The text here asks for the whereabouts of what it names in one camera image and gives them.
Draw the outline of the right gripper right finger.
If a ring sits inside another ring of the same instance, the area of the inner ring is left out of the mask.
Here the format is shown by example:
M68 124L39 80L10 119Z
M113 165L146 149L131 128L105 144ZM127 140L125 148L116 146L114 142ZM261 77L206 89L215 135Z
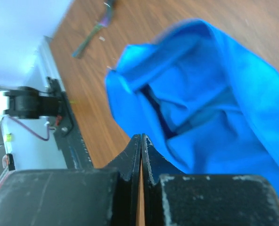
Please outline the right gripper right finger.
M147 226L279 226L279 198L259 175L185 174L142 135Z

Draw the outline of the blue cloth napkin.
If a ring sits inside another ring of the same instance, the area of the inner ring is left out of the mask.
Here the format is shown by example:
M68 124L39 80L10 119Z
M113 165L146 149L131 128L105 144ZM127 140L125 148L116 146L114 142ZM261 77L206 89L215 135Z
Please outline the blue cloth napkin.
M187 174L257 174L279 195L279 73L211 24L128 45L105 79L113 118Z

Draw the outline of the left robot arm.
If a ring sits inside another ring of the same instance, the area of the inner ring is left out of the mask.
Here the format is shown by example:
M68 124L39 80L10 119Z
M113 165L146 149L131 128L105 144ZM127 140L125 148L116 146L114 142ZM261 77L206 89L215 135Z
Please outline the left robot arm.
M0 91L4 161L16 170L67 168L53 137L64 115L62 89L57 80L47 81L46 91L27 86Z

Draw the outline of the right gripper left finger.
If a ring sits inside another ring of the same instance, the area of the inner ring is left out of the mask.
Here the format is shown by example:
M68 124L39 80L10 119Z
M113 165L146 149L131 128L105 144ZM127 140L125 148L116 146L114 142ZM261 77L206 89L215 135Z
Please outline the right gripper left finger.
M0 226L134 226L141 136L100 169L24 170L0 186Z

